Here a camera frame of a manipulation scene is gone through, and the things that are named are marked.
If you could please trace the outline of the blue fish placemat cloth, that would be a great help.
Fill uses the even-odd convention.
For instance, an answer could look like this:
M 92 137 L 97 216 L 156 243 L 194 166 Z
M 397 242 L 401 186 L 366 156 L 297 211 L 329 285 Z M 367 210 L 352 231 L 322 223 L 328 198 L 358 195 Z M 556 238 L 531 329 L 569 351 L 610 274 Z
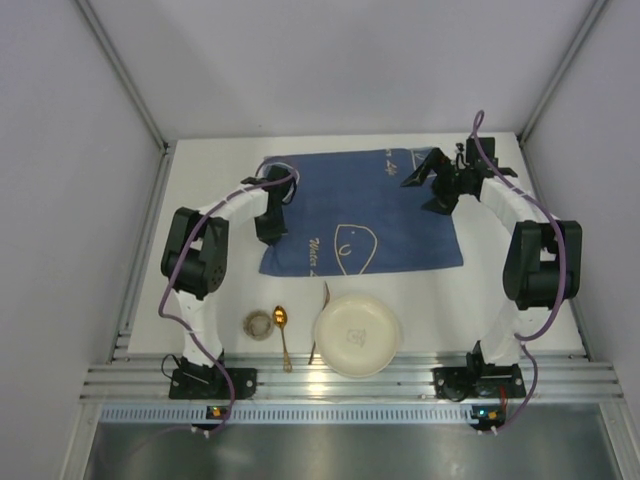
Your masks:
M 260 272 L 275 277 L 404 273 L 463 264 L 451 217 L 423 209 L 430 186 L 405 187 L 430 148 L 271 157 L 299 174 L 286 234 Z

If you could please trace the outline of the gold metal spoon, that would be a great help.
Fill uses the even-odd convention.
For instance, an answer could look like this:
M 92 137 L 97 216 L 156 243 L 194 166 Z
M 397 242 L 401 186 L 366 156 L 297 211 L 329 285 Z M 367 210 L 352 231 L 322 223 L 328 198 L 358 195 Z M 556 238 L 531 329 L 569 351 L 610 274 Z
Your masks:
M 272 320 L 274 325 L 278 327 L 281 335 L 282 351 L 283 351 L 283 371 L 285 373 L 291 373 L 293 371 L 293 366 L 292 366 L 291 358 L 287 348 L 286 337 L 285 337 L 285 328 L 288 322 L 288 315 L 286 310 L 280 305 L 276 306 L 272 312 Z

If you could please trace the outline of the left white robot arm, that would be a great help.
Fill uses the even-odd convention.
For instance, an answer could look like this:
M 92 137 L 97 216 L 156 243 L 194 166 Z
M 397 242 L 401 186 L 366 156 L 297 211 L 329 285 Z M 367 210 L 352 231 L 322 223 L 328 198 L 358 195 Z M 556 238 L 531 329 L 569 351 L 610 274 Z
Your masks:
M 294 167 L 265 163 L 220 199 L 175 211 L 160 263 L 167 286 L 158 314 L 184 329 L 182 357 L 189 364 L 222 366 L 224 348 L 211 309 L 226 276 L 232 231 L 252 223 L 261 243 L 277 244 L 287 234 L 283 209 L 298 181 Z

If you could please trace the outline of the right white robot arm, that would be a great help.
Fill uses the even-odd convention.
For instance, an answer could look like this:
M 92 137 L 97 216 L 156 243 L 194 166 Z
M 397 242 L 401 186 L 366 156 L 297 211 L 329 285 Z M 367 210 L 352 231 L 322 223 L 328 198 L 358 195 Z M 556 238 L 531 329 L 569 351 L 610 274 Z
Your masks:
M 424 209 L 451 215 L 463 196 L 490 210 L 511 235 L 502 273 L 506 302 L 476 347 L 484 363 L 511 366 L 523 346 L 544 336 L 580 286 L 582 227 L 561 220 L 527 192 L 517 173 L 499 165 L 492 137 L 469 138 L 455 158 L 431 148 L 412 156 L 405 187 L 431 184 Z

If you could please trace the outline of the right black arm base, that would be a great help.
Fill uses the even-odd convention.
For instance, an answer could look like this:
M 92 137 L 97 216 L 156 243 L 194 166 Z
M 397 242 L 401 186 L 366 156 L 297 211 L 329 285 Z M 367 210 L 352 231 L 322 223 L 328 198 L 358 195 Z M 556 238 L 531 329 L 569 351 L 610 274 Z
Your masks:
M 487 363 L 480 342 L 466 353 L 465 365 L 433 370 L 436 397 L 452 402 L 466 399 L 524 398 L 526 388 L 517 363 Z

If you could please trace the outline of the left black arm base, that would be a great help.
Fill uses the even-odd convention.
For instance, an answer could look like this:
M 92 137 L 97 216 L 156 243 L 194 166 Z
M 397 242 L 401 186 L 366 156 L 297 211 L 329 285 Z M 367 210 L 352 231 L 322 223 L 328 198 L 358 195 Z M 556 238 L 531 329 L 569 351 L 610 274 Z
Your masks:
M 224 375 L 216 366 L 190 363 L 186 358 L 168 354 L 161 362 L 161 373 L 169 379 L 172 400 L 236 400 L 251 398 L 257 389 L 255 368 L 232 367 Z

